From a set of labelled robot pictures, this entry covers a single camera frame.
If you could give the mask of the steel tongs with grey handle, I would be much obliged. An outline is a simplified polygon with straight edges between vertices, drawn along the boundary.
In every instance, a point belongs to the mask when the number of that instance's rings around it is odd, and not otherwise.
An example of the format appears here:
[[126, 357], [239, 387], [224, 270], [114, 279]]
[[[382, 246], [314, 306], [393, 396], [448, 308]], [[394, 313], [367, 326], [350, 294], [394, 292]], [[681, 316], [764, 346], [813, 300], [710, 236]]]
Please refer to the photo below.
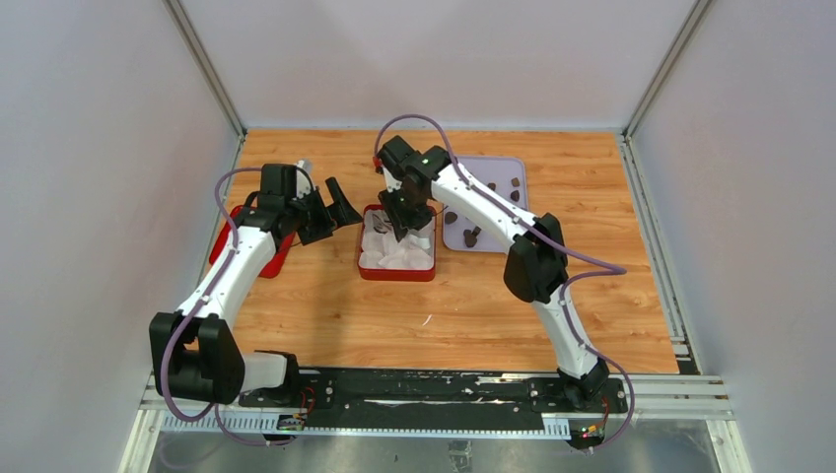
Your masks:
[[421, 250], [430, 253], [433, 249], [435, 238], [435, 219], [432, 218], [430, 222], [419, 230], [408, 230], [404, 236], [398, 237], [395, 233], [391, 234], [391, 241], [398, 249], [403, 250]]

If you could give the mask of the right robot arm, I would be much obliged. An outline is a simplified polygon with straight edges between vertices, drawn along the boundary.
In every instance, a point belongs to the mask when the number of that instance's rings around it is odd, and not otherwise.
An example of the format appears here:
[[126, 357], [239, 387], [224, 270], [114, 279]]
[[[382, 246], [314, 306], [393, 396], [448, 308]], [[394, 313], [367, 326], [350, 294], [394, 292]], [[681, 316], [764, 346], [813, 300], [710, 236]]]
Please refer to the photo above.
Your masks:
[[563, 397], [588, 411], [602, 397], [609, 367], [584, 331], [568, 294], [568, 257], [561, 224], [511, 204], [479, 181], [448, 150], [419, 152], [401, 136], [378, 140], [374, 156], [383, 171], [379, 194], [394, 236], [404, 239], [432, 218], [429, 201], [443, 204], [503, 246], [503, 281], [517, 299], [531, 304], [551, 341], [564, 380]]

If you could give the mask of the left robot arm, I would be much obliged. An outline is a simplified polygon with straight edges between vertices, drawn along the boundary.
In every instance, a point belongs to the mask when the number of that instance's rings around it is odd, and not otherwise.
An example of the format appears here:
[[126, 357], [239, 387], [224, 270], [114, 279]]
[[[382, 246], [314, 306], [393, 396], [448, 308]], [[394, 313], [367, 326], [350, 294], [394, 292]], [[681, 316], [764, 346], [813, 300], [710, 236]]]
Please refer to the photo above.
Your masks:
[[227, 239], [204, 279], [176, 310], [152, 319], [155, 383], [169, 407], [178, 399], [228, 405], [257, 390], [279, 407], [300, 399], [297, 358], [280, 351], [246, 355], [233, 328], [256, 279], [290, 243], [312, 244], [362, 221], [335, 177], [325, 182], [331, 201], [324, 201], [309, 167], [301, 161], [258, 168], [259, 187], [225, 216]]

